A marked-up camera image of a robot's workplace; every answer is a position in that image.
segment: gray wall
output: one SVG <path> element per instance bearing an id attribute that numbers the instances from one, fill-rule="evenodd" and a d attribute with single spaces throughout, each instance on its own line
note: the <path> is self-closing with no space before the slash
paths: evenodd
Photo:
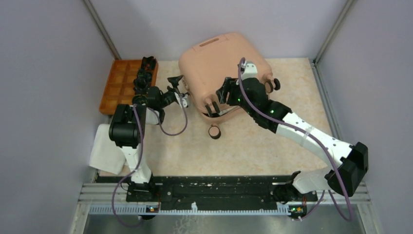
<path id="1" fill-rule="evenodd" d="M 267 58 L 315 57 L 346 0 L 92 0 L 123 59 L 178 59 L 239 31 Z"/>
<path id="2" fill-rule="evenodd" d="M 80 0 L 0 3 L 0 233 L 67 233 L 112 56 Z"/>
<path id="3" fill-rule="evenodd" d="M 410 233 L 413 1 L 358 1 L 321 63 L 344 139 L 369 146 L 366 175 L 386 233 Z"/>

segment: gray floor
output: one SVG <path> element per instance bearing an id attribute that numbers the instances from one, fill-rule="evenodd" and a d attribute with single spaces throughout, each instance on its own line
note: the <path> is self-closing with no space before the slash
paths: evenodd
<path id="1" fill-rule="evenodd" d="M 117 223 L 112 215 L 90 215 L 85 234 L 359 234 L 364 233 L 357 209 L 355 220 L 343 220 L 334 206 L 320 206 L 303 222 L 292 222 L 286 216 L 157 216 L 135 229 Z M 137 217 L 121 216 L 135 224 Z"/>

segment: wall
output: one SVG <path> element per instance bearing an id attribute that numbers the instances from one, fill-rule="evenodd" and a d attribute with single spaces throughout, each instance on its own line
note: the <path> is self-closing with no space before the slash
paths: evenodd
<path id="1" fill-rule="evenodd" d="M 358 1 L 321 62 L 344 139 L 369 146 L 367 187 L 385 233 L 410 233 L 413 1 Z"/>
<path id="2" fill-rule="evenodd" d="M 0 233 L 67 233 L 112 56 L 83 3 L 0 3 Z"/>
<path id="3" fill-rule="evenodd" d="M 316 56 L 346 0 L 92 0 L 123 59 L 174 60 L 239 31 L 267 58 Z"/>

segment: white cloth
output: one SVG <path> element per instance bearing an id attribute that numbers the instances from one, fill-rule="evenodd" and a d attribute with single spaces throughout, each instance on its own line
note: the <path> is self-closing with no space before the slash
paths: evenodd
<path id="1" fill-rule="evenodd" d="M 119 174 L 125 164 L 123 152 L 109 139 L 109 124 L 100 124 L 96 131 L 89 166 Z"/>

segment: table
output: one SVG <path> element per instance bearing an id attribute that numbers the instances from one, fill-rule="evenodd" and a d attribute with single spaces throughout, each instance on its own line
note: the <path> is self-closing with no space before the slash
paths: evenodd
<path id="1" fill-rule="evenodd" d="M 267 59 L 281 89 L 270 98 L 290 107 L 302 119 L 331 134 L 317 84 L 307 58 Z M 178 61 L 159 61 L 156 85 L 163 91 L 167 78 L 180 75 Z M 185 118 L 178 104 L 165 108 L 163 127 L 182 129 Z M 295 142 L 259 127 L 242 113 L 220 124 L 221 137 L 211 139 L 197 109 L 187 108 L 188 128 L 179 136 L 164 135 L 157 125 L 146 125 L 144 157 L 154 176 L 289 175 L 325 167 L 318 157 Z M 120 175 L 129 172 L 127 166 Z M 115 176 L 99 172 L 100 176 Z"/>

